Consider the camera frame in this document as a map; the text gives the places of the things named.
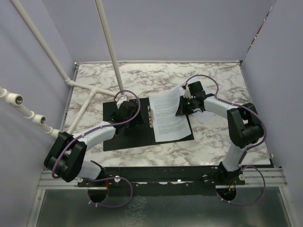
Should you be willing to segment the printed paper sheet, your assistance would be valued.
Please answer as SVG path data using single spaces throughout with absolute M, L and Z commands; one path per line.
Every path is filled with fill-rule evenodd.
M 179 100 L 178 87 L 165 95 L 149 97 L 156 142 L 176 141 L 191 135 L 187 118 L 176 116 Z

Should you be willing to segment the white paper sheets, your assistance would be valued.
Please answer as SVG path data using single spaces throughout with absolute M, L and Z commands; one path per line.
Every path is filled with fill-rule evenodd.
M 169 91 L 173 91 L 175 89 L 179 89 L 179 94 L 182 96 L 184 95 L 184 89 L 181 87 L 181 84 L 171 88 Z M 202 112 L 200 109 L 195 109 L 194 110 L 194 113 L 192 114 L 193 117 L 199 122 L 199 123 L 206 123 L 208 122 L 209 120 L 211 120 L 215 114 L 212 113 L 212 112 L 208 112 L 208 111 L 204 111 Z

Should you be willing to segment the white folder black inside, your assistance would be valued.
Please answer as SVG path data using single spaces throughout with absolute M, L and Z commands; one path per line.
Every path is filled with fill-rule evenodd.
M 190 135 L 179 140 L 156 142 L 154 130 L 150 126 L 148 117 L 148 106 L 150 104 L 149 99 L 140 98 L 140 102 L 141 116 L 137 117 L 140 120 L 137 120 L 137 122 L 136 120 L 134 120 L 135 125 L 133 125 L 133 127 L 127 127 L 125 129 L 122 129 L 122 133 L 118 133 L 112 139 L 103 142 L 103 151 L 113 151 L 118 149 L 137 148 L 165 143 L 194 140 L 194 135 L 190 125 L 189 117 L 186 116 L 191 131 Z M 109 120 L 110 116 L 113 115 L 114 112 L 116 112 L 117 110 L 118 108 L 114 101 L 103 103 L 103 120 Z

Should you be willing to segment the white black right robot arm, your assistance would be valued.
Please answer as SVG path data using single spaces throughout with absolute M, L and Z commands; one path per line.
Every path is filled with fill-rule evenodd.
M 224 170 L 218 172 L 217 179 L 223 185 L 228 185 L 235 178 L 234 171 L 240 168 L 240 163 L 247 153 L 249 145 L 256 144 L 265 136 L 265 130 L 254 104 L 234 104 L 220 99 L 215 94 L 207 94 L 201 82 L 185 83 L 182 86 L 184 94 L 179 98 L 176 116 L 191 115 L 196 111 L 212 112 L 225 118 L 228 122 L 231 146 L 221 165 Z

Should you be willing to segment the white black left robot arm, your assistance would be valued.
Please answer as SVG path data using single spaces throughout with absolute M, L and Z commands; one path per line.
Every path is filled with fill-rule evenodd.
M 101 186 L 105 179 L 104 168 L 93 161 L 85 161 L 86 152 L 141 124 L 140 110 L 140 100 L 123 101 L 107 121 L 80 133 L 59 133 L 44 160 L 44 167 L 52 172 L 55 179 L 71 182 L 75 178 L 83 178 L 95 187 Z

